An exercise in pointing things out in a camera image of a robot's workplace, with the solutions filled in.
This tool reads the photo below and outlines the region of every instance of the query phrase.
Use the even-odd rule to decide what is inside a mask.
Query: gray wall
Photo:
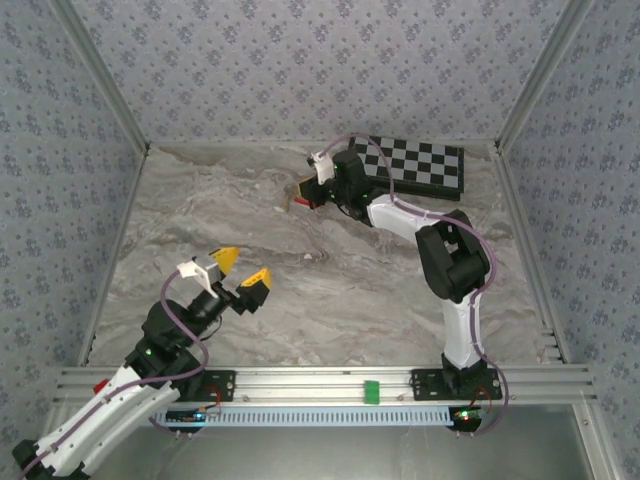
[[[495,138],[564,0],[75,0],[151,141]]]
[[[573,360],[640,478],[640,5],[596,2],[510,160]]]
[[[2,2],[0,478],[76,361],[137,158],[47,2]]]

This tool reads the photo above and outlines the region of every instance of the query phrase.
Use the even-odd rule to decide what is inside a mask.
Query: patterned wallpaper
[[[596,2],[509,154],[573,360],[640,478],[640,4]]]
[[[151,141],[495,138],[565,0],[75,0]]]
[[[137,159],[47,2],[2,2],[0,478],[76,362]]]

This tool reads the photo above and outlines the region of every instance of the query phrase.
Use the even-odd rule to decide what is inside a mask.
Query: checkerboard
[[[371,139],[391,162],[397,192],[460,200],[464,192],[464,149],[388,137]],[[360,137],[352,138],[349,147],[358,152],[371,181],[389,188],[389,175],[376,147]]]

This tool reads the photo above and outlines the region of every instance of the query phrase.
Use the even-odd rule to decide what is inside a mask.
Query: green block
[[[366,380],[364,382],[364,403],[380,405],[380,382]]]

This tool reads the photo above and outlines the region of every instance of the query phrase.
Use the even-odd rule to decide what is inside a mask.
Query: marble surface
[[[311,211],[288,192],[310,174],[319,148],[153,147],[103,309],[91,365],[116,365],[178,263],[225,245],[241,247],[228,287],[268,266],[273,289],[255,315],[228,311],[207,343],[218,365],[437,364],[444,346],[440,300],[424,281],[418,252],[335,206]],[[544,361],[537,318],[493,164],[467,154],[461,202],[403,196],[434,211],[461,208],[489,240],[498,277],[483,296],[481,332],[500,362]],[[199,292],[176,280],[170,297]]]

